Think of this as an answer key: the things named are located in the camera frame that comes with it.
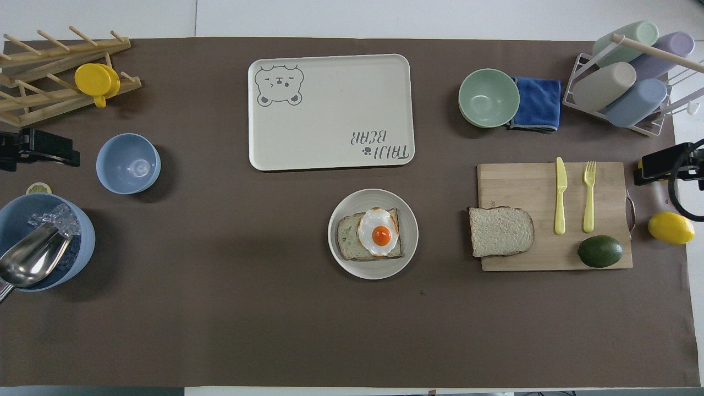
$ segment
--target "yellow knife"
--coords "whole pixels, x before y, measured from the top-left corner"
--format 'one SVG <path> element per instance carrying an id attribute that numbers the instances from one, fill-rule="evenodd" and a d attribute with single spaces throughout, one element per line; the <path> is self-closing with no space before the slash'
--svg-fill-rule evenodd
<path id="1" fill-rule="evenodd" d="M 565 204 L 562 200 L 562 194 L 567 189 L 567 171 L 562 158 L 557 159 L 557 174 L 558 174 L 558 197 L 555 204 L 555 234 L 562 235 L 565 233 Z"/>

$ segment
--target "fried egg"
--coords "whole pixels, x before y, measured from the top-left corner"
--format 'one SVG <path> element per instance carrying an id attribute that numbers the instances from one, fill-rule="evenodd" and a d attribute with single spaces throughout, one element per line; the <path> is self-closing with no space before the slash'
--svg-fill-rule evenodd
<path id="1" fill-rule="evenodd" d="M 396 247 L 398 224 L 391 214 L 379 207 L 364 213 L 357 227 L 359 242 L 375 257 L 383 257 Z"/>

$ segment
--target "blue cloth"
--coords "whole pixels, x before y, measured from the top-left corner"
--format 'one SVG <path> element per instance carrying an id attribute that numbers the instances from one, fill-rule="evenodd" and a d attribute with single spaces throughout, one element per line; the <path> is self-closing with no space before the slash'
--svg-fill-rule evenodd
<path id="1" fill-rule="evenodd" d="M 559 80 L 514 77 L 518 86 L 520 104 L 516 115 L 508 122 L 508 129 L 553 133 L 560 126 Z"/>

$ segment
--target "fork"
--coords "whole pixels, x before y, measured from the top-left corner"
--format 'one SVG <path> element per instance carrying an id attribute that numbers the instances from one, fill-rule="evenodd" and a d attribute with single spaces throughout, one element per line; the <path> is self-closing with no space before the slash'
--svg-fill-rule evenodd
<path id="1" fill-rule="evenodd" d="M 586 163 L 584 169 L 584 184 L 586 184 L 586 206 L 584 207 L 584 222 L 582 229 L 585 233 L 594 231 L 594 183 L 596 182 L 596 161 Z"/>

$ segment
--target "lime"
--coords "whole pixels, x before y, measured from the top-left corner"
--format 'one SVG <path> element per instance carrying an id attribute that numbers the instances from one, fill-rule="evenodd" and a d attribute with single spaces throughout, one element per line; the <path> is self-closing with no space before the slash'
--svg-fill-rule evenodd
<path id="1" fill-rule="evenodd" d="M 694 226 L 688 218 L 660 212 L 648 221 L 648 231 L 655 238 L 673 245 L 683 245 L 694 238 Z"/>
<path id="2" fill-rule="evenodd" d="M 583 263 L 594 268 L 616 264 L 623 255 L 623 246 L 613 237 L 597 235 L 579 244 L 577 254 Z"/>
<path id="3" fill-rule="evenodd" d="M 33 192 L 46 192 L 51 194 L 51 187 L 48 184 L 42 182 L 32 183 L 31 186 L 27 187 L 27 194 L 32 194 Z"/>

